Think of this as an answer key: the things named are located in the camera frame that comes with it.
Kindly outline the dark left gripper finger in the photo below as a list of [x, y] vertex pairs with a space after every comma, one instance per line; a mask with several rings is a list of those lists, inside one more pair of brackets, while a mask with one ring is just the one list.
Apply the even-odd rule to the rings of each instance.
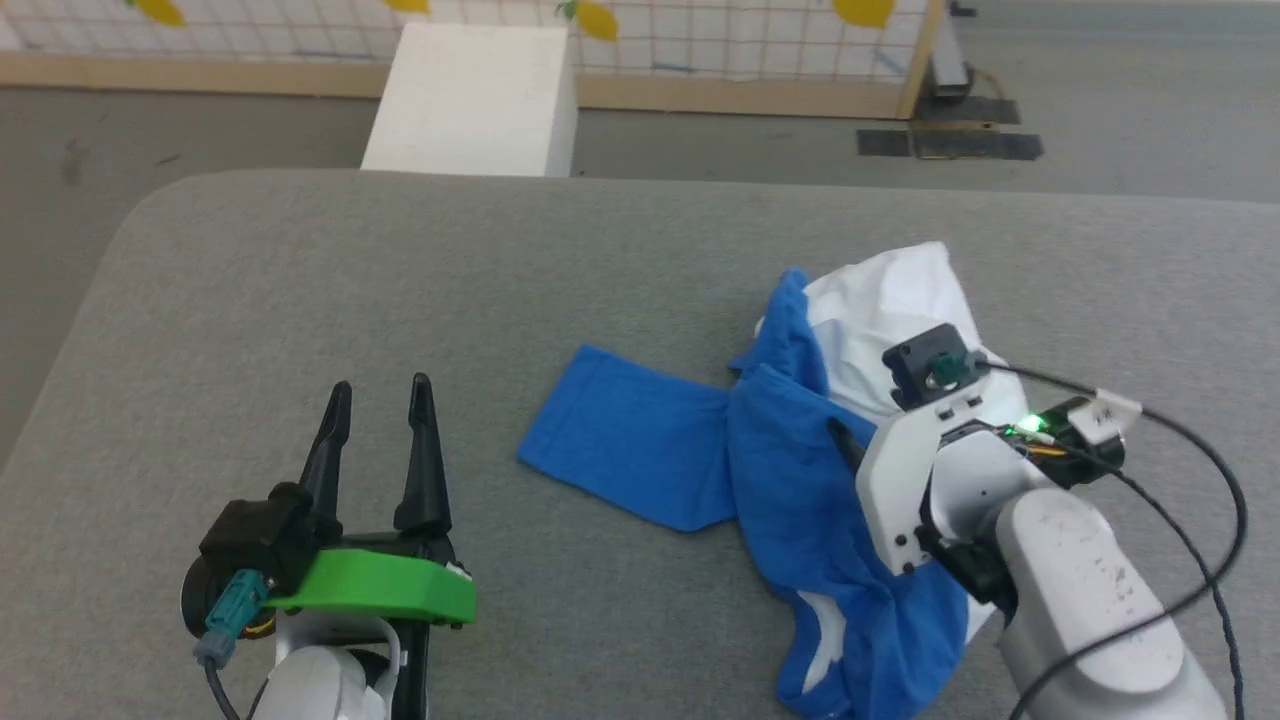
[[448, 536], [451, 502], [433, 386], [425, 373], [416, 373], [412, 379], [408, 424], [412, 430], [410, 465], [404, 492], [396, 507], [396, 529], [403, 536]]
[[349, 382], [340, 380], [330, 392], [300, 478], [314, 501], [314, 512], [333, 523], [337, 523], [340, 457], [349, 438], [351, 411], [352, 387]]

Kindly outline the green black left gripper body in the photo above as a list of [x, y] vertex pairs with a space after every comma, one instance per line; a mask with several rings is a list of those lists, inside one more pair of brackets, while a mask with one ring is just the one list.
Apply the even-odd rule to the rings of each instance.
[[265, 606], [449, 626], [476, 621], [477, 589], [448, 537], [357, 539], [320, 550], [298, 587], [273, 591]]

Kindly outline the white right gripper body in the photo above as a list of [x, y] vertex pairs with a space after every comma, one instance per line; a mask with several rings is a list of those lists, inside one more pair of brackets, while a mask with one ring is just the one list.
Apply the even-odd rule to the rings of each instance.
[[1000, 501], [1006, 446], [982, 421], [982, 400], [937, 400], [881, 424], [858, 469], [876, 553], [896, 577], [929, 562], [920, 528], [969, 541]]

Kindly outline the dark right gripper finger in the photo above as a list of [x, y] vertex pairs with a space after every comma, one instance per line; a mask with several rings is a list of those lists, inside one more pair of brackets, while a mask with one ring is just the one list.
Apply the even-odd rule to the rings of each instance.
[[858, 474], [874, 436], [874, 425], [863, 419], [829, 419], [828, 432], [851, 474]]

